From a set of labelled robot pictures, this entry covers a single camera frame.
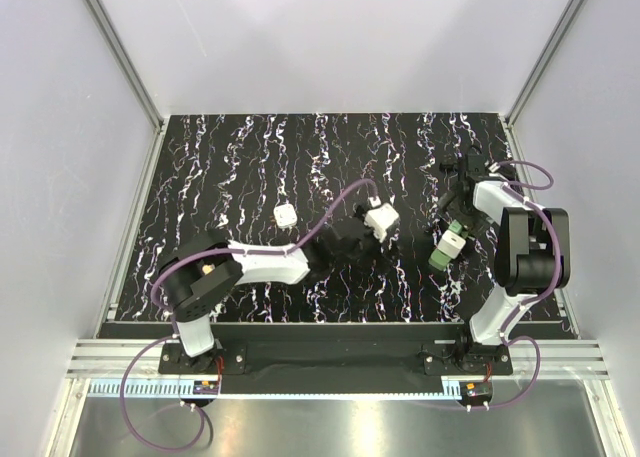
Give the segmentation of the white plug adapter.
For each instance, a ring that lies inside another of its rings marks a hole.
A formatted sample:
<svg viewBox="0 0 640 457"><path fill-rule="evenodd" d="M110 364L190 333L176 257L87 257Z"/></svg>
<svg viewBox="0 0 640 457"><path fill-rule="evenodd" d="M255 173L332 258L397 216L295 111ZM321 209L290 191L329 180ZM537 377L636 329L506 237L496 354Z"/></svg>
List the white plug adapter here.
<svg viewBox="0 0 640 457"><path fill-rule="evenodd" d="M273 209L273 217L276 226L280 229L289 229L297 225L298 216L295 207L290 204L281 204Z"/></svg>

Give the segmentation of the white charger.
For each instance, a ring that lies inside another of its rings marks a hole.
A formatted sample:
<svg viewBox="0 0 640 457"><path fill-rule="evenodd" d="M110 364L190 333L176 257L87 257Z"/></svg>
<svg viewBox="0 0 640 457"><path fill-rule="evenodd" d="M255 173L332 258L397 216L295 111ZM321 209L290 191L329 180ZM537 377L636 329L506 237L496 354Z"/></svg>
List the white charger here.
<svg viewBox="0 0 640 457"><path fill-rule="evenodd" d="M450 259L455 259L459 256L465 245L466 239L464 237L447 230L442 235L437 248Z"/></svg>

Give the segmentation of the green power strip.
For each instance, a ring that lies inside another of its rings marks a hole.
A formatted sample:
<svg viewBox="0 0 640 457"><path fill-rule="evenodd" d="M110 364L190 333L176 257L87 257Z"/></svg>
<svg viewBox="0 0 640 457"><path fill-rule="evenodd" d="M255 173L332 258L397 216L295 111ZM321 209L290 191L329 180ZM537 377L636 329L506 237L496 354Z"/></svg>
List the green power strip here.
<svg viewBox="0 0 640 457"><path fill-rule="evenodd" d="M459 257L466 245L468 235L467 228L458 220L453 220L442 232L435 245L429 257L429 265L436 271L443 272Z"/></svg>

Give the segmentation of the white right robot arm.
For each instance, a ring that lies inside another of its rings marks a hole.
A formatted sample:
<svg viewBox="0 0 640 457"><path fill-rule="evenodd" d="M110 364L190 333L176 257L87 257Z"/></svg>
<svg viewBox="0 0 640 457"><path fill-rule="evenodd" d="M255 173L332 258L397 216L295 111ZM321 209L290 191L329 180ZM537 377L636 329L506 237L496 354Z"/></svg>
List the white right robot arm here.
<svg viewBox="0 0 640 457"><path fill-rule="evenodd" d="M532 184L517 178L516 162L489 162L482 153L445 160L444 173L457 179L439 200L450 217L429 257L443 271L490 223L498 227L493 259L496 285L456 337L444 359L466 373L476 373L505 357L510 332L532 306L550 297L570 278L569 216L561 208L534 203Z"/></svg>

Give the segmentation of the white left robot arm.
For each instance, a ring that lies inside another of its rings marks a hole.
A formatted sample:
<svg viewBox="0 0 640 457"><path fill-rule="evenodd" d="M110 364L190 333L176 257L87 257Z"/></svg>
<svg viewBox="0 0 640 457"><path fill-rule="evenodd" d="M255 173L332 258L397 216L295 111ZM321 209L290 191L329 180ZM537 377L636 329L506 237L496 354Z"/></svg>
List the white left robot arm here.
<svg viewBox="0 0 640 457"><path fill-rule="evenodd" d="M288 286L326 279L339 264L373 259L398 222L392 206L371 198L353 215L309 233L299 244L248 245L217 231L201 233L160 264L154 302L170 312L181 361L196 373L215 363L209 314L237 286Z"/></svg>

